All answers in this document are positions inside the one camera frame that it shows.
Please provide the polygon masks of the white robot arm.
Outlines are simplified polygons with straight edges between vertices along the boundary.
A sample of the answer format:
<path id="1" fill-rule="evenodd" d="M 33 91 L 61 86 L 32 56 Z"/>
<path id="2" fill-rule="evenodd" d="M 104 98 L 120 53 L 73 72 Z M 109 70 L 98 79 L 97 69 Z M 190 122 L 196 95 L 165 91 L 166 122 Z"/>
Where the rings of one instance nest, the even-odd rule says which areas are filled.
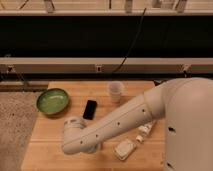
<path id="1" fill-rule="evenodd" d="M 169 80 L 132 98 L 87 126 L 64 122 L 62 151 L 91 153 L 111 138 L 151 121 L 165 120 L 165 171 L 213 171 L 213 80 Z"/>

